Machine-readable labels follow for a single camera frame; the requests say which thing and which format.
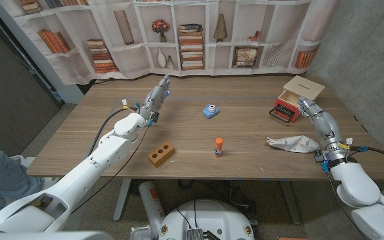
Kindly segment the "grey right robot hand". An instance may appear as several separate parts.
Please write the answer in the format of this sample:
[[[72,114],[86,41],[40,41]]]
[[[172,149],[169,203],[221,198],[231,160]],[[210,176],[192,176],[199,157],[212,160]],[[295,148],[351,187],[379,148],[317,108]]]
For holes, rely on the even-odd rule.
[[[299,98],[298,104],[302,116],[308,118],[315,128],[325,159],[328,162],[346,163],[347,150],[339,146],[343,143],[343,138],[332,115],[304,97]]]

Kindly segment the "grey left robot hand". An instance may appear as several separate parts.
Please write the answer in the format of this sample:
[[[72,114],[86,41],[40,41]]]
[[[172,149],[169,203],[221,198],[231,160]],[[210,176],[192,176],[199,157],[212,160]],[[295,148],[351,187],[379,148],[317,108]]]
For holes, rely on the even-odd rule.
[[[159,110],[165,98],[170,94],[169,74],[166,74],[160,82],[147,94],[144,103],[140,107],[139,114],[148,125],[156,123],[159,118]]]

